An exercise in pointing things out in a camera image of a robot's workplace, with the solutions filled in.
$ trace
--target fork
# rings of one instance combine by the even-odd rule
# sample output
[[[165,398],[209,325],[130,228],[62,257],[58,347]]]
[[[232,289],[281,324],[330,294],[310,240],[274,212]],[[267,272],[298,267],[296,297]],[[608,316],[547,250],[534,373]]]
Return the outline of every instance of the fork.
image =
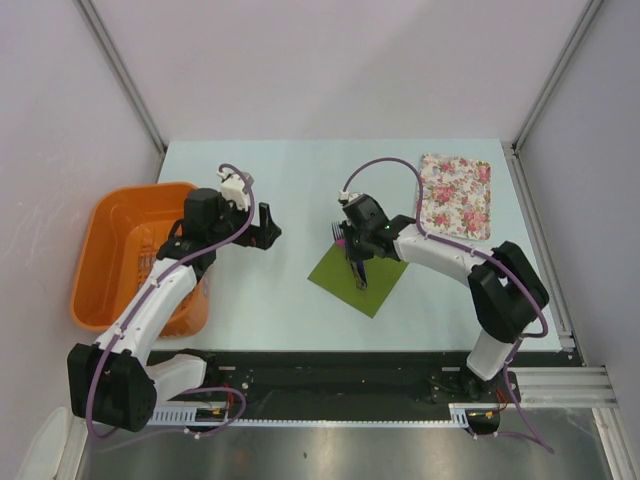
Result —
[[[342,231],[342,227],[338,222],[331,223],[331,232],[333,233],[333,240],[336,245],[344,248],[345,257],[347,262],[349,262],[349,266],[351,267],[351,271],[353,272],[353,277],[356,279],[356,287],[360,290],[364,290],[367,288],[367,276],[364,271],[364,262],[354,262],[349,259],[349,255],[346,249],[346,243],[344,239],[344,232]]]

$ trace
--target orange basket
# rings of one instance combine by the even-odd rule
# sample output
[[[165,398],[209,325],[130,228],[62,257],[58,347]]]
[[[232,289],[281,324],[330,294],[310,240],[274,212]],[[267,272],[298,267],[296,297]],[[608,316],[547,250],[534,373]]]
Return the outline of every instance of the orange basket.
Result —
[[[122,188],[96,205],[82,247],[71,315],[82,328],[103,332],[142,287],[160,246],[183,216],[189,183]],[[160,336],[186,336],[207,321],[207,278],[176,308]]]

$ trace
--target gray floor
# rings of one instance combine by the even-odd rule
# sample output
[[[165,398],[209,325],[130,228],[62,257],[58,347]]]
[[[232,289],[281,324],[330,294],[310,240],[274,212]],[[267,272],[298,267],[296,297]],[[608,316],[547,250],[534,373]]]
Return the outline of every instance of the gray floor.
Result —
[[[610,479],[590,410],[530,413],[556,449],[521,440],[478,440],[461,430],[232,428],[198,441],[163,434],[83,459],[78,478],[154,479]],[[503,429],[522,431],[515,412]],[[103,449],[132,438],[119,434]]]

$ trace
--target floral cloth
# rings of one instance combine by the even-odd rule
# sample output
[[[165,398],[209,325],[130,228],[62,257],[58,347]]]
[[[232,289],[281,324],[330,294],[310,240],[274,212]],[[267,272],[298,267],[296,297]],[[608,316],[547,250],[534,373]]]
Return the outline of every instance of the floral cloth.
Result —
[[[446,235],[487,240],[491,236],[491,165],[425,154],[421,167],[422,225]]]

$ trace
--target metal frame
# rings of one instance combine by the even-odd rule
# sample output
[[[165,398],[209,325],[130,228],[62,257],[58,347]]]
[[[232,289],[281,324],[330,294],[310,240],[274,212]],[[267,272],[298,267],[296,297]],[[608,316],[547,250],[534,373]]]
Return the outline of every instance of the metal frame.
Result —
[[[604,447],[611,474],[615,480],[635,480],[640,468],[633,452],[629,450],[629,439],[624,428],[624,420],[618,408],[594,408],[600,440]]]
[[[142,99],[133,78],[131,78],[129,70],[122,61],[122,58],[118,53],[118,49],[111,39],[111,35],[109,35],[109,31],[100,18],[98,10],[92,0],[74,0],[74,2],[80,11],[80,14],[85,19],[87,26],[91,30],[98,47],[102,50],[107,64],[122,87],[124,95],[131,103],[136,116],[142,123],[145,133],[149,136],[149,140],[151,140],[154,147],[160,154],[161,159],[164,159],[164,155],[167,151],[167,145],[163,142],[158,127],[156,127],[156,124],[149,113],[149,109]]]
[[[564,76],[567,67],[571,63],[571,59],[584,40],[585,35],[591,28],[591,25],[596,19],[605,1],[606,0],[589,0],[587,5],[583,9],[580,18],[576,22],[576,25],[573,27],[573,30],[571,31],[567,42],[562,48],[562,51],[560,52],[556,63],[551,69],[551,73],[547,77],[542,90],[538,94],[536,101],[533,103],[533,107],[531,107],[531,110],[527,114],[527,118],[525,119],[522,127],[516,135],[515,140],[513,141],[514,150],[516,152],[519,152],[522,148],[522,145],[524,145],[524,142],[526,142],[531,129],[540,117],[542,111],[544,110],[544,107],[549,102],[549,99],[553,95],[553,92]]]
[[[532,239],[532,245],[534,254],[538,265],[540,265],[540,275],[542,281],[547,286],[549,295],[551,297],[551,311],[553,313],[553,319],[556,324],[556,330],[560,337],[560,344],[562,348],[567,351],[572,351],[575,348],[579,349],[579,342],[576,344],[575,334],[571,323],[571,317],[569,315],[569,309],[565,296],[558,280],[558,274],[553,265],[551,259],[551,252],[549,244],[542,230],[542,224],[540,217],[536,210],[531,196],[531,190],[524,175],[522,164],[520,163],[520,157],[516,154],[514,148],[508,144],[502,145],[505,159],[507,160],[507,166],[511,173],[511,179],[513,180],[513,186],[516,190],[516,196],[520,202],[522,214],[524,217],[525,226],[527,232]],[[583,359],[585,359],[584,352],[579,349],[579,352]]]
[[[527,408],[611,408],[617,406],[604,367],[514,368],[521,404]]]

